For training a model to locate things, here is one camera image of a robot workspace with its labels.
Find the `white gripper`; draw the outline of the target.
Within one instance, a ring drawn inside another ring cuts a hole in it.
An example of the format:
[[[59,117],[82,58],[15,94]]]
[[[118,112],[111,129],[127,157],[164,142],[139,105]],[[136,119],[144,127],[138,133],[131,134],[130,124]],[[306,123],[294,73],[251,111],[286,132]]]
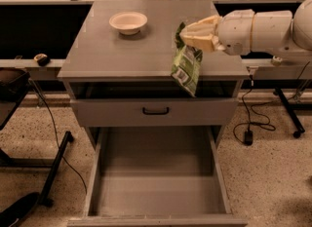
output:
[[[232,56],[245,56],[251,51],[251,34],[255,12],[236,10],[221,18],[213,15],[187,25],[179,36],[187,46],[204,52],[217,50],[218,39],[224,51]],[[217,29],[218,38],[214,36]]]

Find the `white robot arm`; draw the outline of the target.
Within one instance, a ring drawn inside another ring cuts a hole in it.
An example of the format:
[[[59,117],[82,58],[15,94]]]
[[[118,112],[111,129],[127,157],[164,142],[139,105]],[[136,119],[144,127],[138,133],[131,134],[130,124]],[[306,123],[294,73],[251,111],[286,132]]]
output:
[[[288,61],[312,57],[312,0],[295,12],[235,10],[213,15],[185,26],[183,43],[207,53],[223,51],[231,56],[267,53]]]

